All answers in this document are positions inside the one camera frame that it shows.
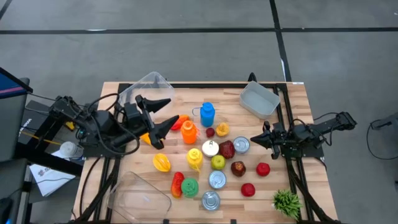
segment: monitor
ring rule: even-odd
[[[0,67],[0,99],[32,93],[33,89]]]

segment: black floor line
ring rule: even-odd
[[[189,34],[274,32],[266,27],[169,28],[169,29],[92,29],[92,30],[0,30],[0,34]]]
[[[398,27],[281,28],[282,32],[398,32]]]
[[[1,10],[0,10],[0,20],[3,17],[4,13],[6,13],[8,7],[10,6],[12,0],[7,0],[6,3],[4,3],[4,5],[2,6]]]
[[[279,55],[280,55],[280,59],[283,62],[282,67],[284,69],[285,81],[291,82],[292,76],[290,75],[289,63],[287,61],[284,38],[282,36],[282,32],[281,32],[281,28],[280,28],[280,24],[279,24],[279,17],[278,17],[278,12],[276,9],[275,0],[269,0],[269,4],[271,5],[272,18],[274,20],[274,25],[275,25],[275,32],[276,32],[276,39],[278,41]]]

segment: green apple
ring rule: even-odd
[[[225,166],[225,158],[222,155],[215,155],[211,158],[211,168],[222,170]]]

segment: gray floor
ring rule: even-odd
[[[398,27],[393,0],[277,0],[281,26]],[[13,0],[0,30],[273,27],[261,0]],[[398,32],[284,33],[293,81],[305,82],[314,116],[348,111],[353,131],[325,147],[338,216],[346,223],[397,223],[398,163],[373,158],[368,124],[398,111]],[[35,93],[84,103],[104,81],[135,81],[158,71],[170,81],[282,81],[275,34],[0,35],[0,67],[29,77]],[[371,132],[380,156],[398,154],[391,128]],[[77,181],[34,204],[32,222],[70,218]]]

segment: white paper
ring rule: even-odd
[[[62,158],[62,154],[60,151],[57,151],[52,155]],[[42,193],[43,197],[49,196],[54,191],[59,189],[62,185],[66,184],[69,181],[68,179],[75,178],[74,175],[52,170],[48,167],[40,166],[37,164],[31,165],[29,168],[37,183],[43,180],[57,180],[61,178],[67,178],[57,181],[44,181],[37,184],[39,186],[39,190]]]

